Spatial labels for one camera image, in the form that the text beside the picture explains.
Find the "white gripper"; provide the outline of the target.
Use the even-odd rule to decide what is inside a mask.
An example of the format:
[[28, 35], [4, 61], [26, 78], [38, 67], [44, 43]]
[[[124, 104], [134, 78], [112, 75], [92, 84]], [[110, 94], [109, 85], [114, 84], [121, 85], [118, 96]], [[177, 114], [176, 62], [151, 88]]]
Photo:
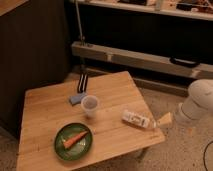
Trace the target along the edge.
[[[182, 126], [193, 126], [197, 123], [192, 110], [183, 103], [179, 103], [174, 114], [175, 121]], [[168, 112], [157, 120], [157, 126], [163, 127], [173, 122], [173, 115]]]

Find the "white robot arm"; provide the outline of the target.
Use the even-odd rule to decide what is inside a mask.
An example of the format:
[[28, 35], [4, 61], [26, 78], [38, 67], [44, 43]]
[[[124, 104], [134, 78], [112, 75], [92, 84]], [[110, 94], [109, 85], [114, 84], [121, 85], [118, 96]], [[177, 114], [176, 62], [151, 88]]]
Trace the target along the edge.
[[213, 115], [213, 79], [199, 79], [188, 87], [188, 97], [179, 103], [174, 113], [166, 113], [157, 120], [163, 127], [176, 121], [182, 126], [194, 126], [206, 114]]

